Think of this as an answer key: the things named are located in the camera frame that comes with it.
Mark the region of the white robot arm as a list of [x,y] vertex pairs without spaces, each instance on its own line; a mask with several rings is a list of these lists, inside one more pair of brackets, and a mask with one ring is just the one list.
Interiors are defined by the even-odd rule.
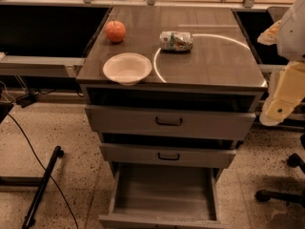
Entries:
[[275,126],[287,118],[305,98],[305,0],[296,0],[282,18],[261,33],[257,42],[271,46],[289,63],[273,71],[269,96],[265,100],[259,121]]

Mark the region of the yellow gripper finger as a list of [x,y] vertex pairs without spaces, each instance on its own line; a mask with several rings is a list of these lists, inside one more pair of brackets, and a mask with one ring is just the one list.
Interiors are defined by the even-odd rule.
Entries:
[[273,70],[268,94],[259,121],[265,126],[275,126],[305,98],[305,63],[290,61],[282,70]]
[[273,23],[267,30],[258,36],[257,42],[267,46],[275,44],[280,24],[280,20]]

